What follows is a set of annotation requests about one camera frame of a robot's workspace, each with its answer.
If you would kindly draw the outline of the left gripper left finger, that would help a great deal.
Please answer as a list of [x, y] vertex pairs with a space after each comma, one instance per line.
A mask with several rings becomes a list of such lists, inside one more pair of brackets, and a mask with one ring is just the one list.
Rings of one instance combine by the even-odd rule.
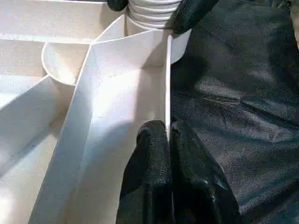
[[170, 149], [164, 123], [144, 123], [124, 170], [119, 206], [120, 224], [173, 223]]

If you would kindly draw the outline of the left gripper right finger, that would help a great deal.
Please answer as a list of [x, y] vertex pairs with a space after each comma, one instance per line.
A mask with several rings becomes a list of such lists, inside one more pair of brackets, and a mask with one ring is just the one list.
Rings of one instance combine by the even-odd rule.
[[186, 122], [172, 123], [170, 149], [176, 223], [240, 223], [239, 206], [222, 168]]

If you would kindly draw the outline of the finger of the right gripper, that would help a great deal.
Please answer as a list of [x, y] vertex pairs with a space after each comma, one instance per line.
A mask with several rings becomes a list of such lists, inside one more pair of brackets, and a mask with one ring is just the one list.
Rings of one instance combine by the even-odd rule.
[[120, 12], [128, 5], [128, 0], [107, 0], [109, 8], [115, 12]]
[[207, 13], [207, 0], [183, 0], [173, 15], [173, 34], [180, 35], [192, 29]]

